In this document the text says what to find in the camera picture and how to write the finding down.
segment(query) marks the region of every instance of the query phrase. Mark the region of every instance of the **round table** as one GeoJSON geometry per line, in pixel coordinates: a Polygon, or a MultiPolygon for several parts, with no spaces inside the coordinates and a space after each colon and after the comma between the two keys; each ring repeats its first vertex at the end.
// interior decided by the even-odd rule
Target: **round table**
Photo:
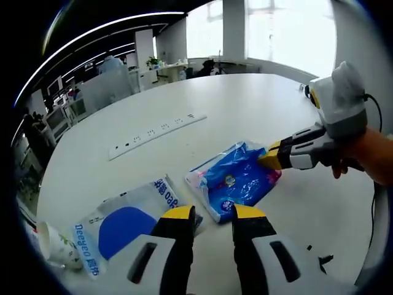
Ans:
{"type": "MultiPolygon", "coordinates": [[[[68,231],[108,197],[167,173],[204,216],[193,246],[188,292],[239,294],[232,227],[212,220],[184,176],[237,141],[269,145],[313,125],[317,111],[299,85],[273,74],[201,77],[135,94],[94,113],[58,143],[42,181],[37,217],[68,231]],[[207,119],[109,161],[111,146],[191,112],[207,119]]],[[[368,250],[372,195],[373,183],[365,173],[351,170],[335,180],[319,164],[312,170],[284,170],[257,206],[280,234],[299,246],[312,245],[316,255],[333,254],[327,273],[354,283],[368,250]]]]}

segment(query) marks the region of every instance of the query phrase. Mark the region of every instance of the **potted plant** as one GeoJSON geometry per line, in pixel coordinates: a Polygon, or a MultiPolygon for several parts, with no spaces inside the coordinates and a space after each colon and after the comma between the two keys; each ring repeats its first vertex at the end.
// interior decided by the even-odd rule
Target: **potted plant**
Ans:
{"type": "Polygon", "coordinates": [[[157,69],[160,67],[161,60],[155,57],[149,57],[149,60],[146,62],[146,66],[149,69],[157,69]]]}

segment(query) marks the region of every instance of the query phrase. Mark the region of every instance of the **power strip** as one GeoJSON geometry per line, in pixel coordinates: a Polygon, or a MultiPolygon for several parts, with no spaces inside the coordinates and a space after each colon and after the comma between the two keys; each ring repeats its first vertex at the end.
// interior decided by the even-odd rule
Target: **power strip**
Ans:
{"type": "Polygon", "coordinates": [[[207,118],[207,115],[197,116],[195,114],[188,114],[187,116],[178,117],[174,120],[169,120],[167,123],[163,123],[155,128],[148,129],[148,131],[142,132],[140,135],[133,136],[125,143],[109,148],[109,160],[113,160],[118,156],[134,148],[137,148],[138,146],[141,146],[142,144],[205,118],[207,118]]]}

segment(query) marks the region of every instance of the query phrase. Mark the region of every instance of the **paper cup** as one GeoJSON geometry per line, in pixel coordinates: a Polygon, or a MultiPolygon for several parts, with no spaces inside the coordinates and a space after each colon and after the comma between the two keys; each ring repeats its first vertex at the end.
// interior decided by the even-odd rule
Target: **paper cup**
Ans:
{"type": "Polygon", "coordinates": [[[45,260],[64,264],[70,269],[83,267],[75,244],[47,222],[37,225],[39,248],[45,260]]]}

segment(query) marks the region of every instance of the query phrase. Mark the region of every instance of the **blue plastic bag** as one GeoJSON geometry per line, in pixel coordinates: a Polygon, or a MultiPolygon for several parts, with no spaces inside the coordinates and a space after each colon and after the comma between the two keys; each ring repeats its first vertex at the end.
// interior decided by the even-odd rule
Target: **blue plastic bag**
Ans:
{"type": "Polygon", "coordinates": [[[273,188],[281,172],[257,163],[265,153],[255,143],[236,143],[186,176],[216,222],[233,218],[234,203],[254,206],[273,188]]]}

